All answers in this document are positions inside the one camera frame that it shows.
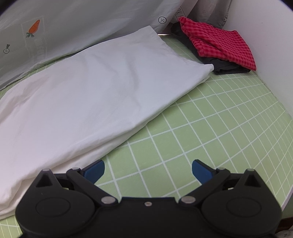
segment screw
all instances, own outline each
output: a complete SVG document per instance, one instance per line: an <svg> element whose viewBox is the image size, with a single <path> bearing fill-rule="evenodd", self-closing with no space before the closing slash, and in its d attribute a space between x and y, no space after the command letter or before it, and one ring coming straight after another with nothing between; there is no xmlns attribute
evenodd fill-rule
<svg viewBox="0 0 293 238"><path fill-rule="evenodd" d="M185 197L181 198L181 201L186 204L191 204L191 203L194 203L196 201L196 199L195 199L195 197L192 197L192 196L185 196Z"/></svg>
<svg viewBox="0 0 293 238"><path fill-rule="evenodd" d="M144 205L147 206L147 207L150 207L152 205L152 203L151 202L145 202Z"/></svg>
<svg viewBox="0 0 293 238"><path fill-rule="evenodd" d="M102 203L104 204L112 204L116 201L116 199L112 196L105 196L101 199Z"/></svg>

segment dark gray folded garment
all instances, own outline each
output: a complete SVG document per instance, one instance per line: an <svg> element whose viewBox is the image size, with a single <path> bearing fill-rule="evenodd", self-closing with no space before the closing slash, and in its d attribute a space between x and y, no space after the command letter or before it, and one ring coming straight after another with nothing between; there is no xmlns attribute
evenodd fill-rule
<svg viewBox="0 0 293 238"><path fill-rule="evenodd" d="M171 33L178 39L182 44L184 44L201 62L204 64L213 64L215 74L239 74L248 73L250 69L247 69L241 65L234 62L229 62L228 60L222 60L213 57L200 57L198 55L197 49L192 44L191 40L184 32L181 30L180 23L174 23L171 27Z"/></svg>

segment red plaid shirt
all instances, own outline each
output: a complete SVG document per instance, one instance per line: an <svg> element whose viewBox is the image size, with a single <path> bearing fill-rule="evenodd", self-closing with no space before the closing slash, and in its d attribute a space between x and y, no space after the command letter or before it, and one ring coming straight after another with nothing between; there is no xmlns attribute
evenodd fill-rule
<svg viewBox="0 0 293 238"><path fill-rule="evenodd" d="M237 31L218 29L186 17L180 17L179 22L199 56L228 60L247 69L256 70L252 53Z"/></svg>

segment red gingham fabric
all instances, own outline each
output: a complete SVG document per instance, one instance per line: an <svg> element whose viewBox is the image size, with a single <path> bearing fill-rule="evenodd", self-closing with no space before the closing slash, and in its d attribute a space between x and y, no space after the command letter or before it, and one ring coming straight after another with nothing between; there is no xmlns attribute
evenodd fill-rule
<svg viewBox="0 0 293 238"><path fill-rule="evenodd" d="M199 56L228 60L247 69L256 70L252 53L237 31L218 29L186 17L180 17L179 22Z"/></svg>

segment carrot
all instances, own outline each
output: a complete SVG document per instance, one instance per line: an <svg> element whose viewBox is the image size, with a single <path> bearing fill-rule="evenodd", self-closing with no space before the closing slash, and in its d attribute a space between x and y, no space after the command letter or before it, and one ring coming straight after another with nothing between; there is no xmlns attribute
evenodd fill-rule
<svg viewBox="0 0 293 238"><path fill-rule="evenodd" d="M40 20L37 20L32 27L28 30L28 32L26 33L26 37L35 37L33 34L36 33L36 31L38 30L39 27L39 23Z"/></svg>

